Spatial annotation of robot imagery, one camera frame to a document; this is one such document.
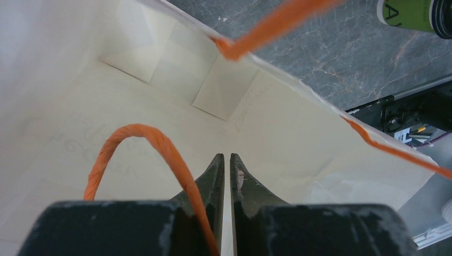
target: gray marble surface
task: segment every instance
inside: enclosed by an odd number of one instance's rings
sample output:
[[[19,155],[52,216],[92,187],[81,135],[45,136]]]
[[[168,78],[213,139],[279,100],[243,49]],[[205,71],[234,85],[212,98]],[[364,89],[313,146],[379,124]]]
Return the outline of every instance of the gray marble surface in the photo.
[[[238,38],[281,0],[169,0]],[[383,25],[377,0],[349,0],[256,52],[349,109],[452,73],[452,40]]]

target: orange rope handle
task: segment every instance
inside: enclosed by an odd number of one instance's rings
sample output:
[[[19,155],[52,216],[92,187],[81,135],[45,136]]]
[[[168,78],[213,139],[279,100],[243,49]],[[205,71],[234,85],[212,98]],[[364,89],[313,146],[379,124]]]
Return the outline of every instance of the orange rope handle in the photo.
[[[433,172],[435,172],[435,173],[438,173],[438,174],[440,174],[440,175],[443,175],[443,176],[446,177],[447,179],[452,179],[452,171],[451,171],[451,170],[449,170],[449,169],[447,169],[447,168],[444,168],[444,167],[440,167],[440,166],[434,165],[434,164],[429,163],[429,162],[426,162],[426,161],[424,161],[424,160],[421,160],[421,159],[419,159],[419,158],[417,158],[417,157],[415,157],[415,156],[413,156],[413,155],[411,155],[411,154],[409,154],[409,153],[403,152],[403,151],[401,151],[401,150],[399,150],[399,149],[395,149],[395,148],[392,148],[392,147],[389,147],[389,146],[380,144],[380,143],[378,143],[378,142],[372,140],[372,139],[370,138],[370,135],[367,133],[367,131],[366,131],[363,127],[361,127],[359,124],[355,123],[355,122],[352,121],[352,120],[348,120],[348,119],[346,119],[345,117],[342,117],[342,118],[343,118],[347,123],[349,123],[350,126],[351,126],[355,131],[357,131],[357,132],[359,133],[359,135],[361,136],[361,138],[362,138],[367,144],[369,144],[370,146],[372,146],[372,147],[374,147],[374,148],[376,148],[376,149],[379,149],[379,150],[381,150],[381,151],[383,151],[383,152],[386,152],[386,153],[388,153],[388,154],[390,154],[390,155],[393,155],[393,156],[397,156],[397,157],[399,157],[399,158],[402,158],[402,159],[404,159],[404,160],[406,160],[406,161],[409,161],[409,162],[411,162],[411,163],[413,163],[413,164],[422,166],[422,167],[424,167],[424,168],[426,168],[426,169],[429,169],[429,170],[431,170],[431,171],[433,171]]]
[[[91,173],[88,176],[88,185],[86,186],[83,199],[90,201],[94,200],[102,176],[113,153],[121,141],[132,136],[145,137],[169,165],[169,168],[173,171],[179,184],[182,186],[182,189],[188,195],[191,206],[201,225],[201,230],[204,233],[210,255],[220,255],[204,209],[201,194],[199,193],[199,189],[196,186],[193,176],[171,140],[157,128],[144,124],[129,124],[113,132],[102,146]]]
[[[220,53],[237,61],[248,52],[289,33],[312,15],[325,12],[344,0],[288,0],[261,20],[248,34],[234,44],[225,39],[211,38]]]

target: white paper bag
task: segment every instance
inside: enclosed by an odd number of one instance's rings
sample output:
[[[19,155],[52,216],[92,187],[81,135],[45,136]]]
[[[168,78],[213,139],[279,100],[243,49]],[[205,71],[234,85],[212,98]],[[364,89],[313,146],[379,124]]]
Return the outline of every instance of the white paper bag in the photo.
[[[42,1],[43,9],[80,15],[74,21],[46,15],[50,11],[36,14],[41,22],[27,20],[32,29],[25,35],[32,36],[24,38],[48,40],[43,43],[48,51],[21,48],[20,58],[3,62],[11,67],[7,71],[20,72],[1,73],[9,83],[0,87],[5,98],[0,102],[0,241],[18,246],[49,204],[82,199],[103,142],[130,123],[161,129],[194,177],[216,153],[238,153],[254,177],[289,203],[381,203],[398,209],[432,175],[366,144],[342,118],[351,116],[287,73],[252,55],[225,61],[206,37],[219,35],[170,3],[88,2],[68,9]],[[86,38],[51,44],[69,32],[43,26],[73,22],[84,22],[68,29]],[[17,65],[21,56],[33,60],[29,67]],[[50,63],[48,56],[60,58]],[[373,140],[433,162],[360,125]],[[131,138],[115,152],[98,199],[169,199],[180,190],[158,153],[144,139]],[[228,251],[228,189],[224,199],[222,248]]]

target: green can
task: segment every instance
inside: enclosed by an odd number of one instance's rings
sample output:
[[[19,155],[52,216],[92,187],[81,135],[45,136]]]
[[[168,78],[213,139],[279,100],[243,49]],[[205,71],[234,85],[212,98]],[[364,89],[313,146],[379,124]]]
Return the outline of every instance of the green can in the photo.
[[[452,0],[379,0],[377,16],[386,25],[452,39]]]

